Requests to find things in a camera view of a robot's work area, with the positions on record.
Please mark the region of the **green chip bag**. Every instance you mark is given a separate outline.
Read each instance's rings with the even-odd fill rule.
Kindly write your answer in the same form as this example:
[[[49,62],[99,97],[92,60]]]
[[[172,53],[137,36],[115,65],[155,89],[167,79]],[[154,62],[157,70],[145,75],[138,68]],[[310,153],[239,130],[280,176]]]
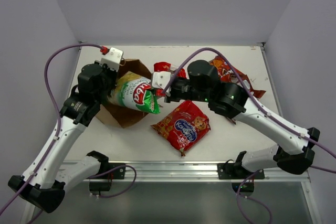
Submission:
[[[152,92],[150,79],[128,71],[111,91],[108,101],[114,105],[152,114],[159,114],[160,108]]]

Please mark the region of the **red Skittles candy pack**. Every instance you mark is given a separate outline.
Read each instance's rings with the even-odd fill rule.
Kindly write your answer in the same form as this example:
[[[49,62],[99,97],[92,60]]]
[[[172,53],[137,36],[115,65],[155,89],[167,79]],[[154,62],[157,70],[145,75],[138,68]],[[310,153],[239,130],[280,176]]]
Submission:
[[[169,71],[171,73],[174,73],[178,69],[178,66],[170,64],[168,62],[164,62],[164,61],[155,63],[153,67],[154,67],[154,72],[161,72],[161,71],[168,72]],[[183,68],[178,72],[177,76],[184,78],[184,79],[187,78],[186,72]]]

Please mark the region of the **brown paper bag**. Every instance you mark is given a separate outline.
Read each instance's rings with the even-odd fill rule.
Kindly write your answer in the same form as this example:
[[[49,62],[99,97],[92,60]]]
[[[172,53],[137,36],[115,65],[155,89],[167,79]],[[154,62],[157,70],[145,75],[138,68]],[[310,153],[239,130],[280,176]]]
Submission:
[[[119,68],[118,76],[122,77],[128,71],[146,78],[151,76],[149,69],[139,59],[126,59],[124,65]],[[96,118],[106,126],[127,128],[140,122],[147,115],[146,112],[106,103],[100,106]]]

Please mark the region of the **large red candy bag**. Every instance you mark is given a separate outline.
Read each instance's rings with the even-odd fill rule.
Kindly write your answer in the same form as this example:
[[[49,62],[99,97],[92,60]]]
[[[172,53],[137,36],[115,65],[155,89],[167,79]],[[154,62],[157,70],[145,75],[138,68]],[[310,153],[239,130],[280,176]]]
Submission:
[[[184,101],[151,126],[184,157],[210,130],[209,118],[192,101]]]

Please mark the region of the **red KitKat candy pack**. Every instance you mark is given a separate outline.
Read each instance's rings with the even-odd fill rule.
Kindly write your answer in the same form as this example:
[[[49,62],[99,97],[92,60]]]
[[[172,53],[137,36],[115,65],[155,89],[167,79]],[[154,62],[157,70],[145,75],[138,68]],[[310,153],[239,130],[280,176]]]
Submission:
[[[257,100],[260,100],[263,95],[266,93],[265,90],[256,90],[253,88],[253,85],[252,85],[252,81],[250,80],[250,78],[248,77],[248,75],[244,74],[244,73],[239,73],[239,76],[240,78],[242,79],[244,85],[246,86],[246,88],[250,91],[250,93],[257,99]],[[229,81],[231,83],[235,83],[239,86],[242,87],[242,84],[241,82],[238,80],[238,78],[233,74],[231,73],[229,75]]]

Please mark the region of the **red Doritos chip bag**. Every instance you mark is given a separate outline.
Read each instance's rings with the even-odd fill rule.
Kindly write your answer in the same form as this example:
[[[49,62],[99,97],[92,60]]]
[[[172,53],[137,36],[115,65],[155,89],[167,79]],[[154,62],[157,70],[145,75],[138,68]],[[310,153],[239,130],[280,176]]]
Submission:
[[[238,83],[238,78],[230,68],[230,66],[220,56],[216,56],[209,61],[209,64],[217,69],[218,75],[222,82]]]

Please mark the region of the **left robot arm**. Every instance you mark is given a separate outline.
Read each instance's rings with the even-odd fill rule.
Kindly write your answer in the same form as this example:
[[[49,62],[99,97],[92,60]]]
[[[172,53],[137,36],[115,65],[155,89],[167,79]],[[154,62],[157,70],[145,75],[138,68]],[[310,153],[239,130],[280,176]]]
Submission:
[[[64,102],[54,131],[33,163],[22,175],[13,175],[8,186],[22,199],[46,213],[55,211],[67,191],[83,180],[104,178],[108,158],[96,151],[88,153],[73,168],[60,172],[60,166],[77,138],[87,129],[115,87],[118,63],[102,59],[85,65],[78,83]]]

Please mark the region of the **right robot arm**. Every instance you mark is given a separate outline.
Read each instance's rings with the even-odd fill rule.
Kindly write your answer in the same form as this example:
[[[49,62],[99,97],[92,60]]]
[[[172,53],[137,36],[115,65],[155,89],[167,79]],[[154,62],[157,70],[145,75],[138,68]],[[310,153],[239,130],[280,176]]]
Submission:
[[[308,141],[318,140],[320,132],[296,126],[249,97],[241,86],[222,82],[215,66],[197,60],[187,67],[188,78],[174,78],[166,102],[190,100],[206,102],[211,111],[242,122],[274,141],[263,150],[242,151],[231,168],[240,178],[266,168],[279,167],[285,172],[301,175],[313,163],[315,152]]]

